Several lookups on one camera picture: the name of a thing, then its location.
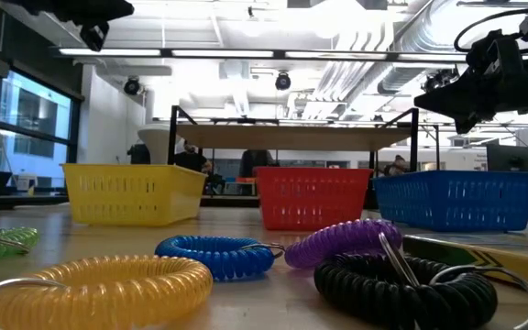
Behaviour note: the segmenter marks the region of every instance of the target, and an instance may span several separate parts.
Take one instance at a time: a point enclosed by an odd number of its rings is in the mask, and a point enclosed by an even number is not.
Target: yellow plastic basket
[[[72,219],[166,226],[199,214],[205,175],[174,165],[64,164]]]

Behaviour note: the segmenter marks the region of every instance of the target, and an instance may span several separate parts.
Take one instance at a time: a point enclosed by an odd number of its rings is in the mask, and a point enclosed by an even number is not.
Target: blue coiled keychain
[[[185,257],[201,261],[218,281],[257,276],[272,267],[274,259],[270,248],[253,238],[217,236],[174,236],[160,242],[154,252],[160,257]]]

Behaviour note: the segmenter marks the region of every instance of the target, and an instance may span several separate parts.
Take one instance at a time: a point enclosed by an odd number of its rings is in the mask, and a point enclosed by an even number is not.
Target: blue plastic basket
[[[383,218],[436,231],[523,230],[528,172],[431,170],[374,179]]]

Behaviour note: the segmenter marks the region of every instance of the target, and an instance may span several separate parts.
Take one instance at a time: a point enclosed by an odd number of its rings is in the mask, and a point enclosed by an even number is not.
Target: coiled wrist keychain
[[[368,322],[396,329],[478,328],[493,317],[498,300],[494,286],[475,272],[503,272],[528,291],[528,282],[506,269],[403,258],[384,234],[379,238],[386,256],[337,255],[314,273],[328,302]],[[528,330],[528,319],[514,329]]]
[[[34,228],[0,229],[0,258],[16,253],[28,253],[38,243],[38,231]]]
[[[157,256],[185,257],[201,261],[218,281],[257,276],[272,267],[282,251],[272,254],[280,245],[262,244],[252,238],[217,236],[175,236],[160,242]]]
[[[286,263],[294,268],[311,268],[339,253],[382,253],[379,233],[397,248],[402,235],[392,223],[383,220],[356,220],[331,225],[286,248]]]
[[[0,329],[162,325],[204,302],[209,269],[187,258],[86,258],[0,282]]]

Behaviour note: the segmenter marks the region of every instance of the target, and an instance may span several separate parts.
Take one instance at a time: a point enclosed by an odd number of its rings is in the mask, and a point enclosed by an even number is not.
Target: green coiled keychain
[[[28,253],[36,246],[38,240],[38,230],[34,228],[0,229],[0,258],[17,253]]]

